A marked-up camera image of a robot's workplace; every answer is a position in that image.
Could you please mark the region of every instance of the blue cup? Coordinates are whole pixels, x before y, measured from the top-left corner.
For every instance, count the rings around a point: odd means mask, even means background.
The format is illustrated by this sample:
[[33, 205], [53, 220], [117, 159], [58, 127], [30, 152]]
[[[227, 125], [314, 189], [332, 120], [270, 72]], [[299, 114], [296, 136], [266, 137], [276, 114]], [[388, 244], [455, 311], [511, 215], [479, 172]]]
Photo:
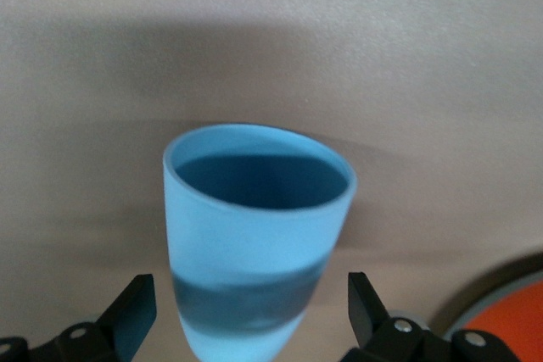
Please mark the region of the blue cup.
[[171, 274], [202, 362], [266, 362], [291, 337], [356, 190], [349, 163], [309, 137], [212, 125], [165, 150]]

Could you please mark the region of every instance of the cup rim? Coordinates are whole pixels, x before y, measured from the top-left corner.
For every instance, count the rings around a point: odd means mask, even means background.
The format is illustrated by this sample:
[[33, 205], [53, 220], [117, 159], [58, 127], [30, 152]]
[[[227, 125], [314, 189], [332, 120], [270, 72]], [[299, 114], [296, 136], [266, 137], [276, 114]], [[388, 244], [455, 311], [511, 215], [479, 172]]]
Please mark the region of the cup rim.
[[[299, 207], [299, 208], [293, 208], [293, 209], [269, 209], [269, 208], [260, 208], [260, 207], [251, 207], [248, 205], [242, 205], [239, 203], [231, 203], [228, 201], [221, 200], [219, 198], [215, 198], [211, 195], [208, 195], [204, 192], [201, 192], [197, 188], [192, 187], [187, 182], [185, 182], [176, 172], [176, 169], [173, 166], [173, 163], [171, 161], [173, 151], [176, 149], [176, 147], [179, 145], [179, 143], [183, 142], [185, 139], [196, 136], [198, 133], [205, 133], [208, 131], [216, 131], [217, 129], [225, 129], [225, 128], [262, 128], [267, 129], [270, 131], [280, 132], [285, 135], [288, 135], [288, 137], [295, 141], [296, 139], [304, 140], [304, 142], [311, 143], [314, 147], [318, 148], [319, 150], [323, 151], [327, 155], [333, 157], [335, 163], [332, 164], [334, 169], [336, 169], [338, 172], [341, 173], [342, 176], [345, 177], [347, 187], [336, 197], [326, 201], [325, 203], [319, 203], [317, 205], [308, 206], [308, 207]], [[269, 215], [275, 215], [275, 216], [292, 216], [293, 214], [300, 214], [300, 215], [307, 215], [307, 214], [321, 214], [322, 212], [327, 212], [328, 210], [333, 210], [333, 203], [340, 201], [344, 199], [345, 197], [355, 195], [355, 190], [357, 187], [357, 177], [356, 172], [350, 165], [350, 163], [345, 159], [341, 154], [337, 153], [335, 150], [331, 149], [327, 145], [323, 144], [322, 142], [319, 142], [312, 137], [306, 136], [304, 134], [298, 133], [296, 131], [291, 131], [290, 129], [285, 129], [282, 127], [277, 126], [271, 126], [271, 125], [260, 125], [260, 124], [254, 124], [254, 123], [220, 123], [215, 125], [205, 125], [201, 126], [195, 129], [192, 129], [191, 131], [187, 131], [182, 133], [181, 135], [174, 138], [166, 147], [163, 155], [163, 164], [165, 167], [165, 170], [168, 172], [168, 174], [177, 182], [183, 185], [191, 193], [191, 195], [200, 200], [205, 201], [208, 205], [212, 205], [216, 208], [225, 209], [225, 210], [243, 210], [246, 212], [254, 212], [254, 213], [266, 213]]]

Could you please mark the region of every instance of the orange object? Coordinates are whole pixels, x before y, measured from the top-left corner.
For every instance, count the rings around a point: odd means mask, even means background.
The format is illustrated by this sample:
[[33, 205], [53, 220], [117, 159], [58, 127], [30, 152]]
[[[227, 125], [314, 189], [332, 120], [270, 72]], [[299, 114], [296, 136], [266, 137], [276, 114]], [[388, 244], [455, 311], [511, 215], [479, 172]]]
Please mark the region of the orange object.
[[496, 335], [522, 362], [543, 362], [543, 281], [491, 304], [465, 328]]

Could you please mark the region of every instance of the beige wall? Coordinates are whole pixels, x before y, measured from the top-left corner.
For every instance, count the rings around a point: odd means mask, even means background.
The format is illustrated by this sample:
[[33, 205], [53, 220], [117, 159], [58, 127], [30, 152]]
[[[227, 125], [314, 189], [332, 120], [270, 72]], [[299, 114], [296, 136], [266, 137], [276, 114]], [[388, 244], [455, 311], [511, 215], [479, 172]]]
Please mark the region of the beige wall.
[[429, 318], [543, 248], [543, 0], [0, 0], [0, 337], [34, 345], [136, 273], [137, 360], [193, 361], [167, 275], [161, 153], [187, 129], [309, 133], [360, 189], [279, 360], [355, 339], [346, 273]]

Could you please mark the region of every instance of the metal screw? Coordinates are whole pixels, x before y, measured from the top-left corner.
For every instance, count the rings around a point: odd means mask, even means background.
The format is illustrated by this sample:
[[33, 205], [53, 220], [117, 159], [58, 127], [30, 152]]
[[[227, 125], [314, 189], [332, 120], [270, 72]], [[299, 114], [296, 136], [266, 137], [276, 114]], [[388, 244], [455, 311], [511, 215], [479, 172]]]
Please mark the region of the metal screw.
[[406, 320], [396, 320], [394, 323], [394, 328], [399, 332], [411, 332], [413, 327]]
[[474, 347], [483, 347], [486, 345], [484, 338], [477, 332], [467, 332], [464, 337], [466, 338], [466, 341], [471, 343]]
[[2, 345], [0, 345], [0, 355], [9, 352], [10, 349], [11, 343], [3, 343]]
[[76, 328], [74, 331], [70, 333], [71, 339], [76, 339], [84, 336], [87, 333], [86, 328]]

